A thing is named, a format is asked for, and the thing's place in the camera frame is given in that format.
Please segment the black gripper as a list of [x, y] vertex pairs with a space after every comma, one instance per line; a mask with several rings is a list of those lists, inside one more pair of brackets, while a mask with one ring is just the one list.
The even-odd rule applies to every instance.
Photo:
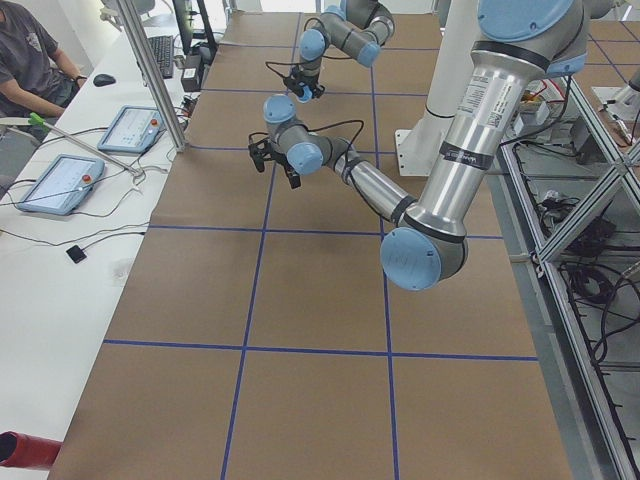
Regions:
[[302, 96], [302, 87], [300, 84], [307, 84], [312, 93], [313, 99], [319, 99], [325, 92], [325, 87], [319, 84], [320, 68], [319, 67], [302, 67], [294, 65], [289, 73], [289, 89], [297, 97]]
[[275, 161], [282, 166], [286, 177], [288, 178], [290, 187], [292, 189], [299, 188], [301, 186], [301, 179], [295, 169], [289, 164], [286, 155], [283, 153], [274, 153]]

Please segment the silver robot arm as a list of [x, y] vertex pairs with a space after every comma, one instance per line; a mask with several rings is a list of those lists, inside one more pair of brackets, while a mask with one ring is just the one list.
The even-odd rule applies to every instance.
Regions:
[[378, 1], [342, 1], [313, 19], [301, 35], [299, 60], [284, 79], [301, 102], [319, 98], [322, 58], [331, 47], [369, 68], [395, 33], [391, 12]]
[[310, 95], [328, 47], [368, 66], [394, 33], [392, 16], [380, 3], [344, 1], [303, 33], [289, 91], [265, 101], [267, 131], [250, 145], [250, 156], [258, 170], [270, 160], [280, 164], [293, 187], [322, 167], [333, 170], [393, 224], [380, 251], [386, 276], [407, 290], [431, 288], [466, 261], [464, 217], [526, 87], [579, 71], [589, 23], [611, 7], [608, 1], [479, 1], [470, 7], [473, 68], [424, 190], [413, 197], [348, 140], [314, 133], [296, 115], [293, 100]]

